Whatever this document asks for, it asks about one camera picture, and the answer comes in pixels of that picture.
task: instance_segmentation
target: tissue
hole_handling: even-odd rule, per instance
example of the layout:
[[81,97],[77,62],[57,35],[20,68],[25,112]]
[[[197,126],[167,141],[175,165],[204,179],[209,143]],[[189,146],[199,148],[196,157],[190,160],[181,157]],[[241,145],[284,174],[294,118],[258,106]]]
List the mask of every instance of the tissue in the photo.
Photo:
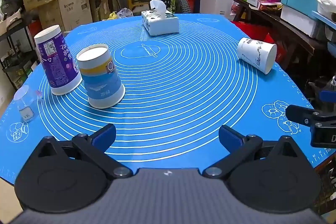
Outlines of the tissue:
[[151,8],[155,10],[155,14],[161,18],[166,16],[166,5],[162,0],[151,0]]

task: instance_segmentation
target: purple paper cup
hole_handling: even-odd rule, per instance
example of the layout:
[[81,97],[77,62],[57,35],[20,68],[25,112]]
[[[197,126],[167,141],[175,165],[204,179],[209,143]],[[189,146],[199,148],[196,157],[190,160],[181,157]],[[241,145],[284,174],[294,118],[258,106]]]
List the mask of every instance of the purple paper cup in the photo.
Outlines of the purple paper cup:
[[82,76],[66,44],[59,25],[51,26],[34,37],[51,93],[64,95],[79,86]]

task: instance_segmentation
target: clear plastic cup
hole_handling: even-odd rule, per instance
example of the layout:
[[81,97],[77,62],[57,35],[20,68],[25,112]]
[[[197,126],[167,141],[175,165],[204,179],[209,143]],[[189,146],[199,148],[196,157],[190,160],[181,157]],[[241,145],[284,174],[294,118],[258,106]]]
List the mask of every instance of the clear plastic cup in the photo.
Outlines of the clear plastic cup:
[[19,88],[13,100],[24,122],[39,116],[44,106],[42,93],[39,90],[32,90],[28,85]]

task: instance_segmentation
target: table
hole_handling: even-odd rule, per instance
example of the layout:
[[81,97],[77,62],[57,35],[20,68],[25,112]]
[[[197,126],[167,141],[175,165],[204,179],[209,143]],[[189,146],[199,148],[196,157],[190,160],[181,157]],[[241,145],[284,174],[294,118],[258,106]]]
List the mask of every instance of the table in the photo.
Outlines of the table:
[[316,39],[310,38],[308,35],[306,35],[302,31],[298,30],[297,28],[295,28],[288,22],[282,20],[278,15],[265,13],[259,10],[250,9],[249,4],[243,0],[234,0],[234,1],[241,5],[238,13],[236,14],[234,18],[234,21],[239,21],[242,14],[245,11],[252,12],[255,15],[263,18],[264,20],[270,22],[283,37],[293,42],[292,44],[290,44],[286,58],[283,60],[281,64],[281,67],[283,69],[287,68],[294,54],[294,51],[298,45],[303,47],[303,49],[310,56],[320,57],[326,51],[325,43],[320,43]]
[[107,154],[134,172],[140,167],[202,172],[228,155],[218,140],[222,124],[264,140],[290,135],[314,167],[334,152],[312,148],[309,128],[283,115],[288,104],[311,106],[278,64],[264,75],[238,60],[236,47],[246,36],[241,30],[221,15],[178,17],[178,34],[157,37],[148,36],[140,17],[71,31],[66,42],[73,56],[88,45],[109,45],[126,95],[104,110],[88,104],[83,83],[54,96],[39,65],[26,83],[44,94],[45,105],[29,123],[22,123],[13,102],[7,108],[0,121],[0,177],[13,183],[43,136],[68,140],[108,122],[116,126],[117,138]]

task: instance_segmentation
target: tissue box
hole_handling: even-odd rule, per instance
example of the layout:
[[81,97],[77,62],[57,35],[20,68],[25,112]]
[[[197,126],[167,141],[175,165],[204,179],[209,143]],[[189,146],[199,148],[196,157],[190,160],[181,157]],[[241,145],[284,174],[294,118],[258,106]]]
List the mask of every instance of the tissue box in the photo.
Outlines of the tissue box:
[[179,18],[167,10],[165,18],[156,10],[142,11],[141,16],[142,24],[152,36],[179,32]]

